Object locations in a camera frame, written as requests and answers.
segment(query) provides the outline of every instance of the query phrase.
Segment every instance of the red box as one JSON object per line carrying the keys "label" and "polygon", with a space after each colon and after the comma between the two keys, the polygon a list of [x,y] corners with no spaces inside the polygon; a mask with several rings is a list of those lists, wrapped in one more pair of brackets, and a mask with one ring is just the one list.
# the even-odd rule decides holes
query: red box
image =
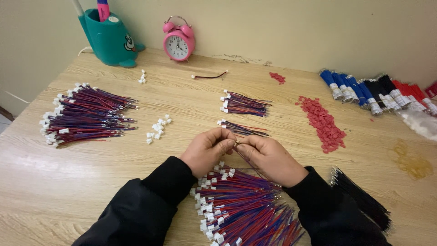
{"label": "red box", "polygon": [[426,94],[433,98],[437,96],[437,80],[425,89]]}

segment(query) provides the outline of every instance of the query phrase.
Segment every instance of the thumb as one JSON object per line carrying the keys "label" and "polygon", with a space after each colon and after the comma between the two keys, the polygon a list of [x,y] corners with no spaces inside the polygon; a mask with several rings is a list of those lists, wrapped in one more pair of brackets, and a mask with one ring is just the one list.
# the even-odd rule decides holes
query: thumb
{"label": "thumb", "polygon": [[214,147],[212,147],[212,152],[220,157],[224,155],[227,151],[231,150],[234,147],[235,140],[233,139],[225,139],[218,142]]}
{"label": "thumb", "polygon": [[237,151],[249,161],[253,161],[255,164],[258,164],[258,162],[263,157],[263,154],[261,154],[257,149],[248,144],[237,145]]}

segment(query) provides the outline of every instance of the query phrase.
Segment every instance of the pink alarm clock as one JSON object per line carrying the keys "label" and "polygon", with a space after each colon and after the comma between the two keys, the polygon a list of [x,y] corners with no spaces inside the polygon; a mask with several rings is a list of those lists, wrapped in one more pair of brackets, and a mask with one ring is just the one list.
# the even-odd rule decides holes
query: pink alarm clock
{"label": "pink alarm clock", "polygon": [[[170,19],[176,17],[185,21],[186,25],[175,25]],[[165,53],[173,60],[183,61],[188,59],[194,50],[194,32],[187,21],[180,16],[170,16],[164,21],[163,31],[167,32],[164,38]]]}

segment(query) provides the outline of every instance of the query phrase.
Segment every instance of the human hand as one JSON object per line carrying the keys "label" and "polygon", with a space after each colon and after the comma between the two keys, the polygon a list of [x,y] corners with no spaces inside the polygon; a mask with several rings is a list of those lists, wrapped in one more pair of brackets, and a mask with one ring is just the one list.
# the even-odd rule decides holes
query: human hand
{"label": "human hand", "polygon": [[232,154],[236,140],[228,129],[216,127],[194,137],[179,159],[187,164],[193,176],[200,178],[211,171],[222,155]]}
{"label": "human hand", "polygon": [[237,150],[271,181],[286,188],[297,185],[308,175],[308,171],[275,139],[250,135],[240,140]]}

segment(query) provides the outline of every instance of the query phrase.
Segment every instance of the pink highlighter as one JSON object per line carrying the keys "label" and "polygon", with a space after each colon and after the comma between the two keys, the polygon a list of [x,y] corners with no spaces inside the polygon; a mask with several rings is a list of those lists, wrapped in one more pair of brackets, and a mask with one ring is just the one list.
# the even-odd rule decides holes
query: pink highlighter
{"label": "pink highlighter", "polygon": [[97,9],[99,10],[100,22],[104,22],[108,19],[109,15],[109,5],[108,0],[97,0]]}

